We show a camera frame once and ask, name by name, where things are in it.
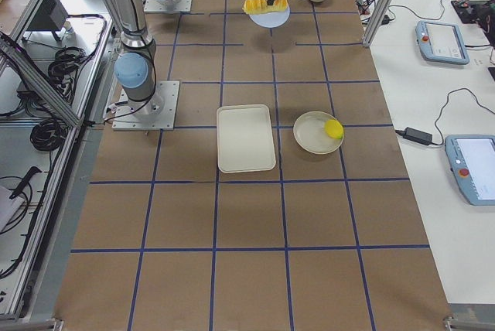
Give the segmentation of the striped bread roll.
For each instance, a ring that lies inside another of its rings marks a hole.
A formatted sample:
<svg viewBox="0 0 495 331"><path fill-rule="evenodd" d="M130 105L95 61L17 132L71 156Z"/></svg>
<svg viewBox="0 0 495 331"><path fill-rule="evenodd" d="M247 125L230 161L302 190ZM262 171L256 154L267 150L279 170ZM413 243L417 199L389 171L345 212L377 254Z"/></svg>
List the striped bread roll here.
<svg viewBox="0 0 495 331"><path fill-rule="evenodd" d="M248 15L262 15L269 12L284 12L288 8L288 0L245 0L242 10Z"/></svg>

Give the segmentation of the blue plate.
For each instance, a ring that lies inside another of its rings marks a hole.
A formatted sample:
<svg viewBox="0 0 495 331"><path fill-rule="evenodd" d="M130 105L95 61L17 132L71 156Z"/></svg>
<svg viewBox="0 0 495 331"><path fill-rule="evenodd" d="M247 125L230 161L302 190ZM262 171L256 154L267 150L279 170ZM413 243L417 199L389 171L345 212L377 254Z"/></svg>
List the blue plate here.
<svg viewBox="0 0 495 331"><path fill-rule="evenodd" d="M269 12L262 15L248 15L258 26L265 28L276 28L283 25L290 16L290 7L284 12Z"/></svg>

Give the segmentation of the cream shallow dish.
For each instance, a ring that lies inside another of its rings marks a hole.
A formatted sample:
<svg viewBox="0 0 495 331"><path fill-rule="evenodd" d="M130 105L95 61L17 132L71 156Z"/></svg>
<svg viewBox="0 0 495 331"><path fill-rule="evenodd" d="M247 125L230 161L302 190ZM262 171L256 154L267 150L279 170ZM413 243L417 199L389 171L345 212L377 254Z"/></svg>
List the cream shallow dish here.
<svg viewBox="0 0 495 331"><path fill-rule="evenodd" d="M324 124L329 119L336 119L322 111L310 111L301 114L293 126L293 135L297 143L307 152L325 155L336 151L343 139L329 137L324 130Z"/></svg>

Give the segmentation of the yellow lemon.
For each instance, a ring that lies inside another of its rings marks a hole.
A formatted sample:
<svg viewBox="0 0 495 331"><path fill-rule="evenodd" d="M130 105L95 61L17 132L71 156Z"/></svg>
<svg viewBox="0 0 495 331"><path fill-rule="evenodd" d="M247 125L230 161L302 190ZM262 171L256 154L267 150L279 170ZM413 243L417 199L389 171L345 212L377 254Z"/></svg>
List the yellow lemon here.
<svg viewBox="0 0 495 331"><path fill-rule="evenodd" d="M341 123L336 119L329 119L324 124L325 133L334 139L342 139L344 136L344 129Z"/></svg>

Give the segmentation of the cream rectangular tray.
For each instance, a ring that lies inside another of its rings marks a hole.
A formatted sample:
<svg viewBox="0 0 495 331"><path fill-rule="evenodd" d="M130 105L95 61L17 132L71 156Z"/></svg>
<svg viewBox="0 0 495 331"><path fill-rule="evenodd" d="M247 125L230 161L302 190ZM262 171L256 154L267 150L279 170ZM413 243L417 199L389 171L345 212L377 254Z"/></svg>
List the cream rectangular tray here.
<svg viewBox="0 0 495 331"><path fill-rule="evenodd" d="M223 173L269 171L275 167L275 145L266 105L217 109L217 164Z"/></svg>

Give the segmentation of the left teach pendant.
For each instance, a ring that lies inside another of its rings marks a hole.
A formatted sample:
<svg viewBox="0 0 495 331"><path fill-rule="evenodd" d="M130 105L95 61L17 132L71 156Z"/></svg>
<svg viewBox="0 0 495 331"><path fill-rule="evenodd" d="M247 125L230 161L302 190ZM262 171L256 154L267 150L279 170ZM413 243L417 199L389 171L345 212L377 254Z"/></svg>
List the left teach pendant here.
<svg viewBox="0 0 495 331"><path fill-rule="evenodd" d="M415 34L424 60L455 65L469 63L466 45L456 24L420 20Z"/></svg>

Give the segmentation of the teach pendant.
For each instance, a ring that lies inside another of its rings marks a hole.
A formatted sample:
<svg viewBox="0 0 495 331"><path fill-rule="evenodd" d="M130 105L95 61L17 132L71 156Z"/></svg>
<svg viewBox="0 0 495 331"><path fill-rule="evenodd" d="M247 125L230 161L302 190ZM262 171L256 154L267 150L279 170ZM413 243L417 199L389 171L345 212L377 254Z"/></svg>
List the teach pendant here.
<svg viewBox="0 0 495 331"><path fill-rule="evenodd" d="M466 45L456 24L420 20L415 34L424 60L455 65L469 63Z"/></svg>
<svg viewBox="0 0 495 331"><path fill-rule="evenodd" d="M449 135L445 153L466 201L473 206L493 206L494 136Z"/></svg>

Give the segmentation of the black power adapter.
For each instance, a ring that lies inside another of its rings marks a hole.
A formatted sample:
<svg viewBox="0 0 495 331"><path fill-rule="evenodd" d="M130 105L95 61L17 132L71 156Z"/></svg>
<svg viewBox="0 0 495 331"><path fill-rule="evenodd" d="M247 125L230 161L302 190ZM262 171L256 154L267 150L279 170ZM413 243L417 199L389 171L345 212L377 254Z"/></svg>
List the black power adapter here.
<svg viewBox="0 0 495 331"><path fill-rule="evenodd" d="M431 145L432 144L432 134L420 131L415 128L407 127L402 134L402 137L411 142L418 143L420 145Z"/></svg>

